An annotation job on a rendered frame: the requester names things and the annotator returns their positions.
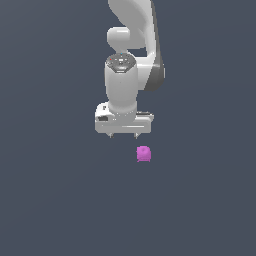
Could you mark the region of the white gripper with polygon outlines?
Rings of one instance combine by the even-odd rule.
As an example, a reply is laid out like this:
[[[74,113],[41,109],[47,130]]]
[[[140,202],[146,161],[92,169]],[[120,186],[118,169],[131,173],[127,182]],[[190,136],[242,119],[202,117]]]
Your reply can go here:
[[[150,112],[137,111],[125,115],[112,113],[108,103],[104,102],[95,111],[95,130],[107,134],[109,138],[114,138],[116,133],[131,133],[137,139],[141,133],[151,132],[153,120],[154,114]]]

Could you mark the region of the small magenta object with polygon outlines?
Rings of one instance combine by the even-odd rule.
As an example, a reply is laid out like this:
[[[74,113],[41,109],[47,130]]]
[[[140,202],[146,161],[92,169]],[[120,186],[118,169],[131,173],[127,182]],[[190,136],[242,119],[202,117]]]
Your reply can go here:
[[[151,160],[151,150],[148,146],[139,146],[136,150],[136,153],[138,162],[149,162]]]

